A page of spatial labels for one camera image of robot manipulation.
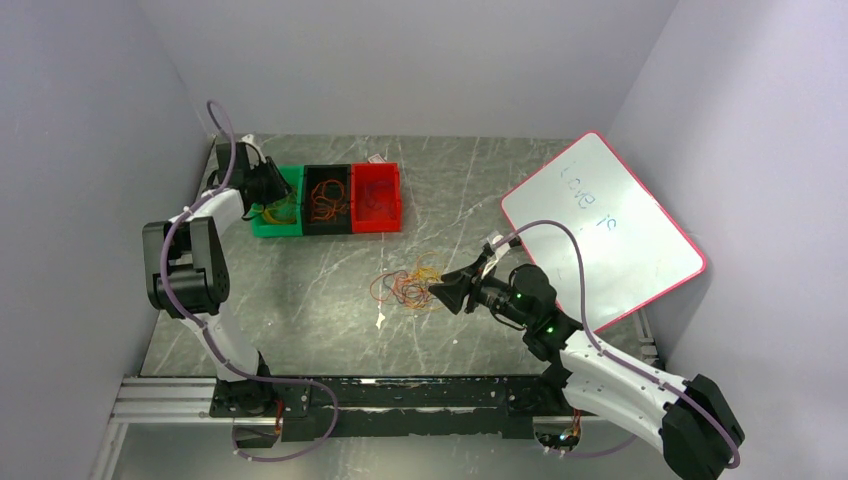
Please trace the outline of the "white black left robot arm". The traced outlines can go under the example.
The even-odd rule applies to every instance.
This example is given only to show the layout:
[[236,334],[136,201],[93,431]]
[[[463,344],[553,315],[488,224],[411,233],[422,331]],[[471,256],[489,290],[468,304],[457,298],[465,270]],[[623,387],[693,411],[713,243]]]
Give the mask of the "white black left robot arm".
[[294,199],[295,189],[251,134],[216,153],[216,176],[196,203],[143,227],[146,291],[153,308],[188,327],[213,361],[211,415],[262,416],[284,402],[227,304],[231,281],[220,235]]

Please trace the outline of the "black plastic bin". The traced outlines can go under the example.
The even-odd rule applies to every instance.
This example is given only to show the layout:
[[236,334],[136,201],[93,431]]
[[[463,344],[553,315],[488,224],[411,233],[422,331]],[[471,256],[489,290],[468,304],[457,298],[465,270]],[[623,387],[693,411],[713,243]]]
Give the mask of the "black plastic bin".
[[351,171],[350,164],[304,167],[301,193],[304,236],[352,233]]

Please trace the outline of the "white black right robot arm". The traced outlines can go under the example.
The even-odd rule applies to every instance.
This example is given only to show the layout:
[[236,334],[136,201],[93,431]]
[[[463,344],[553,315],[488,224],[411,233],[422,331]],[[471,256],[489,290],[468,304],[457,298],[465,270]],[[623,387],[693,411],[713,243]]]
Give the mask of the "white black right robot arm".
[[604,418],[652,445],[682,479],[716,479],[739,466],[744,433],[713,380],[649,367],[601,342],[558,308],[539,267],[521,265],[502,281],[484,274],[485,262],[442,275],[428,291],[453,314],[482,306],[522,331],[548,365],[539,389],[548,412],[573,407]]

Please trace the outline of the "pink framed whiteboard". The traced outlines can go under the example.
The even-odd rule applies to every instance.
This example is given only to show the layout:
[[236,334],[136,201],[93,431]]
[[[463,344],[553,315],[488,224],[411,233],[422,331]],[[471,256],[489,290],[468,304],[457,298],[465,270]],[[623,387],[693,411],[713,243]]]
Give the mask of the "pink framed whiteboard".
[[501,200],[567,315],[596,332],[701,274],[704,254],[597,132]]

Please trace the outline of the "green plastic bin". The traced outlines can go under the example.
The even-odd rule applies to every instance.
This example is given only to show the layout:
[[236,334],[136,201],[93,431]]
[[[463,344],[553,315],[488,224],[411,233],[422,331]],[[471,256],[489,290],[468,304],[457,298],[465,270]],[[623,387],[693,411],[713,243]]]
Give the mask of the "green plastic bin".
[[300,237],[303,235],[301,220],[301,189],[304,181],[304,166],[281,166],[280,173],[293,187],[285,200],[269,207],[254,205],[248,212],[253,235],[258,238]]

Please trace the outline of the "red plastic bin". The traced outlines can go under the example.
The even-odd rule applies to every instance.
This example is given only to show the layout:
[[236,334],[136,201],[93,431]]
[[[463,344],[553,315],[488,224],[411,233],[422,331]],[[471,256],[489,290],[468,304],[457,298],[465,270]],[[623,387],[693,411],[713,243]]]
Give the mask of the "red plastic bin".
[[351,171],[351,224],[354,234],[402,230],[400,172],[396,163],[355,163]]

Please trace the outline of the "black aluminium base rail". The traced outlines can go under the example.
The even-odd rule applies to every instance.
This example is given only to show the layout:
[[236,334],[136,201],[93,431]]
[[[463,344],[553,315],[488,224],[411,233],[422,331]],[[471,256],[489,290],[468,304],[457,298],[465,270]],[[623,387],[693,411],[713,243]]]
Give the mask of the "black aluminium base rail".
[[214,378],[130,378],[120,424],[229,426],[241,449],[331,438],[497,435],[575,446],[591,415],[535,375],[311,378],[239,393]]

